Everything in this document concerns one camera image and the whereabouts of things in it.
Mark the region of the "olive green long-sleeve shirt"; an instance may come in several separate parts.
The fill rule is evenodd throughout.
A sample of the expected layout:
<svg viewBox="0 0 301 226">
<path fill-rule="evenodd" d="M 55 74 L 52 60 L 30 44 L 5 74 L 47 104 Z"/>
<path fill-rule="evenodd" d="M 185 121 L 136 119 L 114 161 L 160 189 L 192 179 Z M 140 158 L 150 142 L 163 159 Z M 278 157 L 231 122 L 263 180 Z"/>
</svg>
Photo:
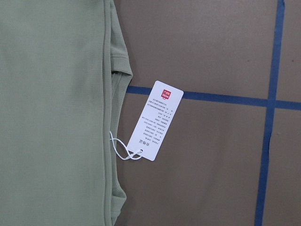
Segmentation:
<svg viewBox="0 0 301 226">
<path fill-rule="evenodd" d="M 132 79 L 111 0 L 0 3 L 0 223 L 112 226 Z"/>
</svg>

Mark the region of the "white paper shirt tag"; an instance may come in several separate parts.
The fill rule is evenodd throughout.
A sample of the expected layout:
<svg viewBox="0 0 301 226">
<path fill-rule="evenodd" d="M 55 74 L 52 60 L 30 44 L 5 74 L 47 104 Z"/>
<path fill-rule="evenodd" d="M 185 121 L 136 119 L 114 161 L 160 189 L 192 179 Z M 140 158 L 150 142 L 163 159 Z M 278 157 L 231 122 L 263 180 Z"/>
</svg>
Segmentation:
<svg viewBox="0 0 301 226">
<path fill-rule="evenodd" d="M 180 89 L 155 81 L 128 142 L 129 151 L 155 160 L 183 94 Z"/>
</svg>

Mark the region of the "crossing blue tape line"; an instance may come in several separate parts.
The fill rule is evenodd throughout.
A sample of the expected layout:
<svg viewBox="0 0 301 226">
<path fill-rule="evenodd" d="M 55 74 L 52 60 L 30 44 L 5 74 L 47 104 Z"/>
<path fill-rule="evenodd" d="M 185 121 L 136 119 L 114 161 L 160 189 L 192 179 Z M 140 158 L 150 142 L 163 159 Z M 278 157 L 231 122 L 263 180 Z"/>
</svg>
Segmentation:
<svg viewBox="0 0 301 226">
<path fill-rule="evenodd" d="M 152 88 L 147 88 L 147 87 L 129 86 L 127 88 L 127 93 L 149 95 L 151 93 L 151 90 Z M 260 106 L 260 107 L 268 106 L 267 99 L 252 98 L 252 97 L 238 97 L 238 96 L 190 92 L 190 91 L 185 91 L 182 98 L 191 99 L 191 100 L 209 101 L 209 102 L 237 104 L 237 105 L 250 105 L 250 106 Z M 301 103 L 276 100 L 275 108 L 300 111 Z"/>
</svg>

